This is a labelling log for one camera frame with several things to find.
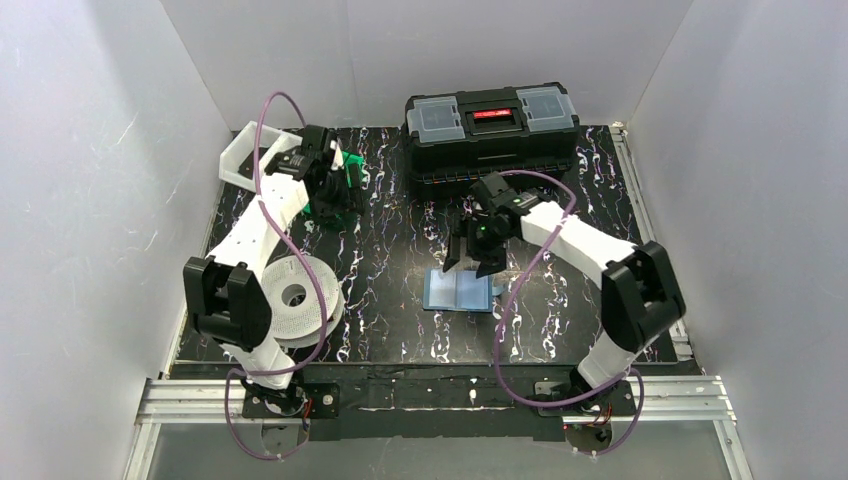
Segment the black credit card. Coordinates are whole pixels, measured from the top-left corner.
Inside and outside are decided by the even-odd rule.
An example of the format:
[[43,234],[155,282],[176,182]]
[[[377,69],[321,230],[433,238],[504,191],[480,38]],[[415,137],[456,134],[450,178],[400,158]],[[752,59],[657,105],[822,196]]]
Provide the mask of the black credit card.
[[247,178],[252,180],[254,174],[254,155],[253,152],[249,152],[242,162],[239,164],[237,172]]

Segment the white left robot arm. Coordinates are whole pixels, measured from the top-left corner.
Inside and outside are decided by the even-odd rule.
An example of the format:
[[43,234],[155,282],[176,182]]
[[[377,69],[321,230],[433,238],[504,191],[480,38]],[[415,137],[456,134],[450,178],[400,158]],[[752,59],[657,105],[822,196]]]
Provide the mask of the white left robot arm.
[[301,212],[314,220],[363,214],[362,167],[346,159],[335,130],[317,125],[260,153],[262,191],[217,246],[187,260],[183,282],[191,327],[255,384],[282,392],[296,365],[287,349],[319,346],[338,325],[345,296],[336,273],[314,256],[272,260],[278,233]]

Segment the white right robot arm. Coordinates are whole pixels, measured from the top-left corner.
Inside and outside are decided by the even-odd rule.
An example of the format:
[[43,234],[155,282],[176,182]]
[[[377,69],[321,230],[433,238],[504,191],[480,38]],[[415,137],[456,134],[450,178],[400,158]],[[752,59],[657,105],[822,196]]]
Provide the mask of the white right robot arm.
[[509,171],[474,183],[477,207],[458,217],[448,237],[442,270],[463,256],[477,262],[484,277],[506,267],[506,244],[516,238],[538,246],[577,268],[600,289],[601,334],[569,375],[569,394],[560,400],[526,398],[524,405],[564,408],[588,401],[624,379],[639,354],[687,312],[684,295],[667,250],[656,241],[642,245],[621,240],[581,221],[552,197],[511,187]]

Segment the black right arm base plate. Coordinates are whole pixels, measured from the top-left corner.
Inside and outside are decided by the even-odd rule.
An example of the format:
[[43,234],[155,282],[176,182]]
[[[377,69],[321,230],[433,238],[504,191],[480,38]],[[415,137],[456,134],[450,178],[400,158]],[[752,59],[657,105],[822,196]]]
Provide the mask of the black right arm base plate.
[[[576,396],[566,382],[539,381],[534,383],[532,400],[539,402],[554,402]],[[632,416],[636,413],[638,394],[635,393],[626,380],[618,381],[614,386],[587,400],[569,406],[556,408],[537,408],[540,417],[576,418],[577,423],[604,425],[615,416]]]

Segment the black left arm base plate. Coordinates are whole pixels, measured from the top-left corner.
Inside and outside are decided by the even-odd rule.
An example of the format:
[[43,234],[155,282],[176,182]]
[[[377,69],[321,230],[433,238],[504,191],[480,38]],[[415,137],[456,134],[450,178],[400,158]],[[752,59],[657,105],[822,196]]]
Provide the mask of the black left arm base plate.
[[242,416],[250,419],[333,419],[339,414],[340,388],[333,383],[293,381],[285,390],[271,390],[242,380]]

